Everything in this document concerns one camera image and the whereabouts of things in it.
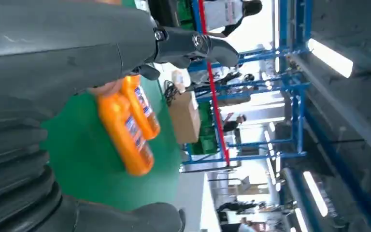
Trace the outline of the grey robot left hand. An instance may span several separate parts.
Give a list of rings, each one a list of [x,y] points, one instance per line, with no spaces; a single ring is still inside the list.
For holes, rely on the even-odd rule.
[[[41,123],[69,97],[129,74],[156,80],[151,63],[187,68],[238,63],[227,42],[159,26],[140,9],[70,0],[0,0],[0,232],[181,232],[169,203],[122,212],[62,194]]]

